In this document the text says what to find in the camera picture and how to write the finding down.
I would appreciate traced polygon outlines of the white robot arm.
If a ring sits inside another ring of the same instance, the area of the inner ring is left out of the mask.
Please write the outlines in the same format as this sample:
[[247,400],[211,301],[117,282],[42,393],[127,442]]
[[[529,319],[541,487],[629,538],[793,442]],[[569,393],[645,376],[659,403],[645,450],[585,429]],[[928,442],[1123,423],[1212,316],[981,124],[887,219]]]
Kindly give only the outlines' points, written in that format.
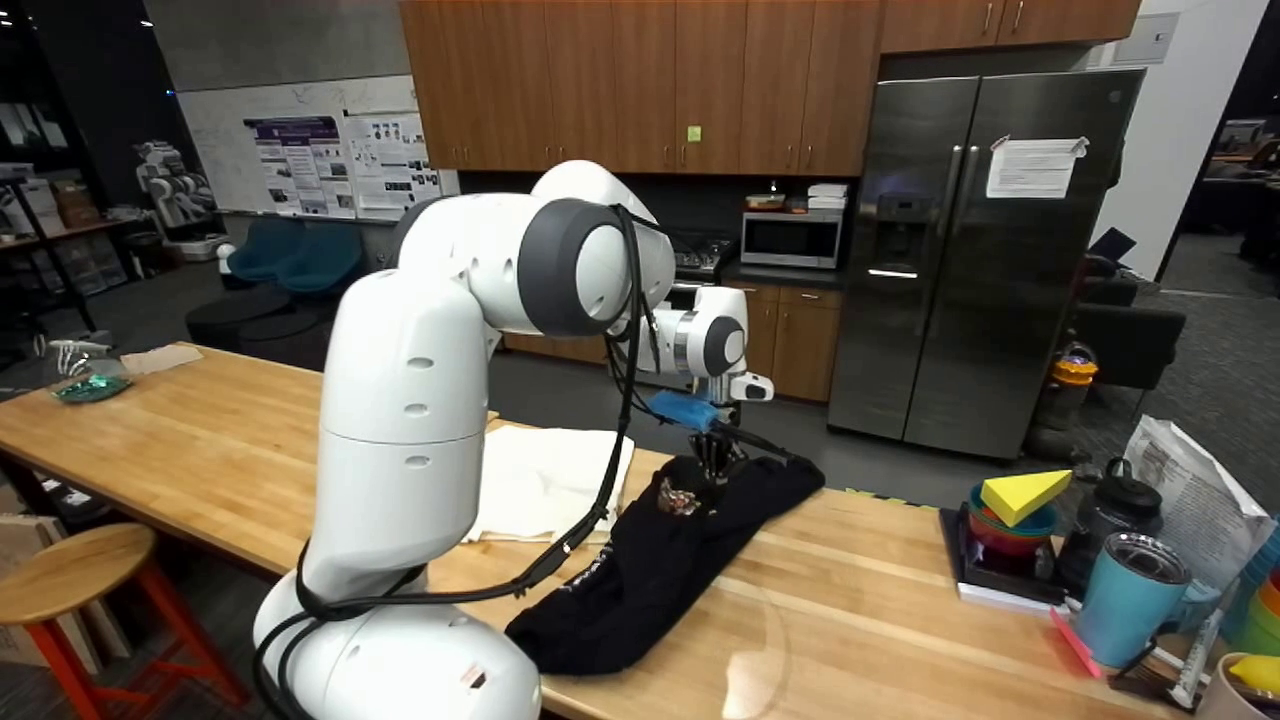
[[629,376],[691,380],[708,412],[768,393],[743,291],[683,283],[604,164],[413,209],[399,258],[332,316],[311,533],[251,620],[284,720],[541,715],[541,670],[471,615],[481,597],[423,586],[481,516],[489,359],[508,336],[594,336]]

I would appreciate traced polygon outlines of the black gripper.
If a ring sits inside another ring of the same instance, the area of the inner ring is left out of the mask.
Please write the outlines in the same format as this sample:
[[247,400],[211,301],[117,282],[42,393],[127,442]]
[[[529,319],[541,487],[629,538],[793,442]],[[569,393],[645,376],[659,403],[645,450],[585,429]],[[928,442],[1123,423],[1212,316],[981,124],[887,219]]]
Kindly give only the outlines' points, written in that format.
[[691,450],[713,471],[722,471],[737,464],[737,445],[722,433],[699,433]]

